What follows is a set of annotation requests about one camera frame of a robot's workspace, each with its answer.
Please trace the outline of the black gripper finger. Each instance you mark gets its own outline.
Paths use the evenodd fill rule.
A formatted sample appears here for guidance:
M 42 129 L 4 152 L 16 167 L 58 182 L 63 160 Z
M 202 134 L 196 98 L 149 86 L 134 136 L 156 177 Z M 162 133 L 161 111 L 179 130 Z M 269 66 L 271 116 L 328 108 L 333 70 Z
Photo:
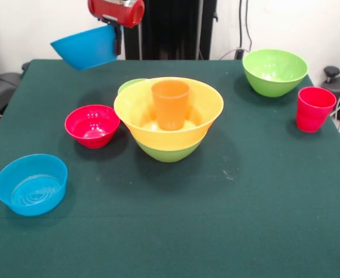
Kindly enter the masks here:
M 122 27 L 120 25 L 114 25 L 115 41 L 114 41 L 114 53 L 116 56 L 120 56 L 122 52 Z

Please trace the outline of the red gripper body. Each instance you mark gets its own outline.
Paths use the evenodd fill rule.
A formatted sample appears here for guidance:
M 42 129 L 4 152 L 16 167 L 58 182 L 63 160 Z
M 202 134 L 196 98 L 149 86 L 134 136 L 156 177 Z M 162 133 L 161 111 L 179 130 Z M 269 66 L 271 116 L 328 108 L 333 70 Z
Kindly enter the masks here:
M 133 28 L 141 23 L 144 16 L 144 1 L 103 1 L 88 0 L 90 13 L 101 21 L 115 21 L 119 25 Z

